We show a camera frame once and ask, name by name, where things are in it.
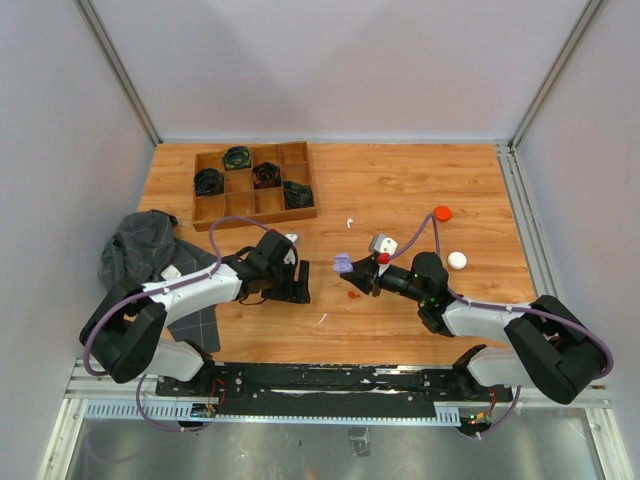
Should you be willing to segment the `lilac earbud charging case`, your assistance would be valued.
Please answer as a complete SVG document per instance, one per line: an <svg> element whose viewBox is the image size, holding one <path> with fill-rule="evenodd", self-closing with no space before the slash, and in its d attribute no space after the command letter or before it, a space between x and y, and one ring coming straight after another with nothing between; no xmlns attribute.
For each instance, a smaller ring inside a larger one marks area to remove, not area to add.
<svg viewBox="0 0 640 480"><path fill-rule="evenodd" d="M334 257L333 271L339 274L353 271L352 260L349 254L340 253Z"/></svg>

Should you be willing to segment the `white earbud charging case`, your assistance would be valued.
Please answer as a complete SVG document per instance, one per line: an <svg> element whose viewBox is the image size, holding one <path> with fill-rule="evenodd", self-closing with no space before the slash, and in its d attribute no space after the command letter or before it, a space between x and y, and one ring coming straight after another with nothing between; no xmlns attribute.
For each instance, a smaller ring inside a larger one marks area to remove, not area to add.
<svg viewBox="0 0 640 480"><path fill-rule="evenodd" d="M455 270L465 269L468 264L467 256L459 251L451 252L447 257L447 263L450 268Z"/></svg>

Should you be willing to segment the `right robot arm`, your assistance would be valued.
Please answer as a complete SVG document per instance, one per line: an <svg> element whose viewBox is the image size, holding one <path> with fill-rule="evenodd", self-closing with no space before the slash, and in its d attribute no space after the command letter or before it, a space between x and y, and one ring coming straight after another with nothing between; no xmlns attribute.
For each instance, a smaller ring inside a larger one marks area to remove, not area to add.
<svg viewBox="0 0 640 480"><path fill-rule="evenodd" d="M463 399L507 385L537 388L550 400L569 404L612 370L608 347L556 297L501 304L459 296L449 288L448 271L434 252L417 254L409 269L392 265L387 253L358 261L339 254L334 269L366 295L388 291L416 302L422 324L434 334L498 342L496 348L475 347L461 358L462 368L452 378Z"/></svg>

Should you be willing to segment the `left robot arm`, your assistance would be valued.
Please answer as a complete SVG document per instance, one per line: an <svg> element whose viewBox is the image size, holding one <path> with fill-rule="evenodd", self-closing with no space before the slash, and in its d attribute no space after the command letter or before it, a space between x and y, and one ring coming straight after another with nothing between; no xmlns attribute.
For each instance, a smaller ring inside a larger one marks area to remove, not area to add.
<svg viewBox="0 0 640 480"><path fill-rule="evenodd" d="M300 259L293 234L267 231L257 245L173 280L118 282L81 330L85 370L118 384L144 374L170 377L190 394L207 393L214 371L190 341L166 340L175 321L206 307L258 294L264 300L308 304L310 263Z"/></svg>

